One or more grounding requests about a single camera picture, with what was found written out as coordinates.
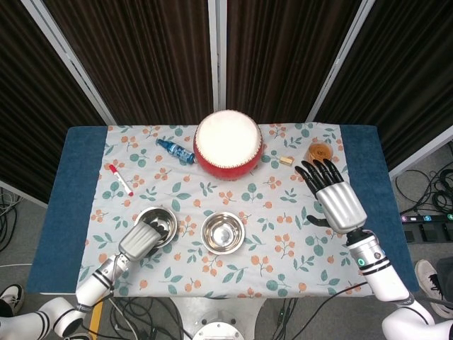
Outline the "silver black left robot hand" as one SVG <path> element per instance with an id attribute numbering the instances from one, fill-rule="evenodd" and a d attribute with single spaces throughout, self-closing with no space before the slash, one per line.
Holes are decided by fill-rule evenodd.
<path id="1" fill-rule="evenodd" d="M 130 261 L 143 259 L 160 241 L 166 240 L 169 231 L 156 220 L 139 222 L 120 241 L 118 250 Z"/>

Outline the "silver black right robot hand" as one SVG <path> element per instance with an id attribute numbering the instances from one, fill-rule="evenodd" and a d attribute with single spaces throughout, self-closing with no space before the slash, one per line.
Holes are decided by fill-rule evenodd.
<path id="1" fill-rule="evenodd" d="M 302 161 L 295 171 L 323 209 L 327 225 L 338 234 L 364 227 L 367 214 L 352 186 L 329 159 Z"/>

